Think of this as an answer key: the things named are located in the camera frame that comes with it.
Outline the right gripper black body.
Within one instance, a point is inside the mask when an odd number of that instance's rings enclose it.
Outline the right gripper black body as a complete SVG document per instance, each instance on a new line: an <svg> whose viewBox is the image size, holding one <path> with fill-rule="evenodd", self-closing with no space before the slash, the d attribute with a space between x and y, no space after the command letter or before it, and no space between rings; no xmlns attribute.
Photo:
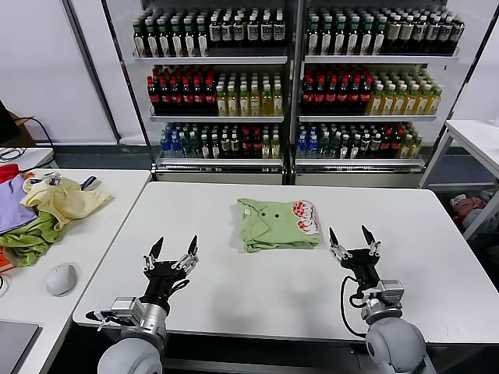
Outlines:
<svg viewBox="0 0 499 374"><path fill-rule="evenodd" d="M340 260L343 268L351 270L361 288L374 288L380 278L375 266L380 255L371 251L348 251L346 257Z"/></svg>

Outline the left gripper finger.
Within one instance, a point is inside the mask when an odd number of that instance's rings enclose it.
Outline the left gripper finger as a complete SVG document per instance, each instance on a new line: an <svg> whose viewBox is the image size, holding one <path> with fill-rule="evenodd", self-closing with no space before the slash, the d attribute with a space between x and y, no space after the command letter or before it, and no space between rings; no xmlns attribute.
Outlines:
<svg viewBox="0 0 499 374"><path fill-rule="evenodd" d="M154 264L157 262L157 259L161 253L162 245L164 238L160 237L158 241L152 245L149 254L144 256L144 270L153 270Z"/></svg>
<svg viewBox="0 0 499 374"><path fill-rule="evenodd" d="M190 242L187 253L175 263L176 270L192 271L193 268L198 263L198 246L197 246L197 236L195 235Z"/></svg>

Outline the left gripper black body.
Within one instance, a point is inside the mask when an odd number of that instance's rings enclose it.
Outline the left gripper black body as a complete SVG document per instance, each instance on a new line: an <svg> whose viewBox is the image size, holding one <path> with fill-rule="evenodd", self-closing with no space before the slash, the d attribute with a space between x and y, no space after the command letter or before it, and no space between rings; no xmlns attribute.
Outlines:
<svg viewBox="0 0 499 374"><path fill-rule="evenodd" d="M161 261L144 275L149 280L142 303L167 303L169 297L184 288L189 280L183 268L176 269L174 261Z"/></svg>

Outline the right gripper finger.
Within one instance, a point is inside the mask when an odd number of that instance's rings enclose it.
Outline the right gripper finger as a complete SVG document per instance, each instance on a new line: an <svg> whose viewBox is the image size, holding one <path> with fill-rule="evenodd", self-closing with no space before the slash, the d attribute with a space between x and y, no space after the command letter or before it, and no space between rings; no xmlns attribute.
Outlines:
<svg viewBox="0 0 499 374"><path fill-rule="evenodd" d="M380 255L380 241L376 240L373 233L366 227L362 226L362 231L364 238L366 239L366 243L370 249L371 256L379 256Z"/></svg>
<svg viewBox="0 0 499 374"><path fill-rule="evenodd" d="M330 251L336 260L347 260L352 258L352 254L340 243L332 228L329 228Z"/></svg>

